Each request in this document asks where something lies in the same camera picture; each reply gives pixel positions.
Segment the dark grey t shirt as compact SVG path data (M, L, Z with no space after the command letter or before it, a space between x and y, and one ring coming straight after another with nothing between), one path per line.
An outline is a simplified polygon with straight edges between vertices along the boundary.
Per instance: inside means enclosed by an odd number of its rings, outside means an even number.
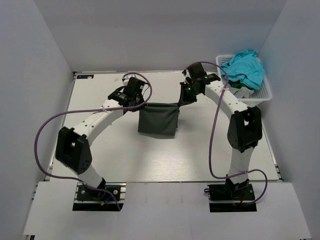
M139 111L137 131L146 135L174 137L179 112L178 103L147 103Z

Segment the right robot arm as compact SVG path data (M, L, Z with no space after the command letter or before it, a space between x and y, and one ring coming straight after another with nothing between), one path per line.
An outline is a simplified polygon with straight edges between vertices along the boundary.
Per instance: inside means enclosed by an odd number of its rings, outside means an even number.
M180 86L180 106L195 103L197 96L203 94L217 104L218 111L223 111L228 117L227 140L232 147L232 153L226 179L236 189L246 187L249 184L251 157L262 138L261 110L239 100L214 73L197 79L186 74Z

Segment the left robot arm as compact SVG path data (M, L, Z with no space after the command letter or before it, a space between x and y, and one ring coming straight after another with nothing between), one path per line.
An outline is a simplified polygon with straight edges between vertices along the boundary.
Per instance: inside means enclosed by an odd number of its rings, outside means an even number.
M120 87L108 96L99 111L95 111L74 127L63 127L58 133L55 158L86 185L104 189L106 181L92 165L91 145L115 120L128 110L134 112L132 107L144 102L142 91L142 86L137 89Z

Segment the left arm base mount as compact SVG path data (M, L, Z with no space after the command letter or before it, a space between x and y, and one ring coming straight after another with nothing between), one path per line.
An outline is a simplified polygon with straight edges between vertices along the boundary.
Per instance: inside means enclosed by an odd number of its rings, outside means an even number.
M107 183L105 189L115 197L118 205L109 193L91 190L78 183L72 210L75 212L119 212L125 202L126 184Z

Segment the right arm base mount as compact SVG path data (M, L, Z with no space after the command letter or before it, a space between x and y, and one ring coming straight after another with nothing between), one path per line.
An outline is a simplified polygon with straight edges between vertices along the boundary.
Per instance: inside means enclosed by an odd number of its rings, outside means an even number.
M227 189L225 184L210 184L204 189L208 196L209 211L211 213L246 213L256 212L256 203L248 205L255 200L252 184L235 194Z

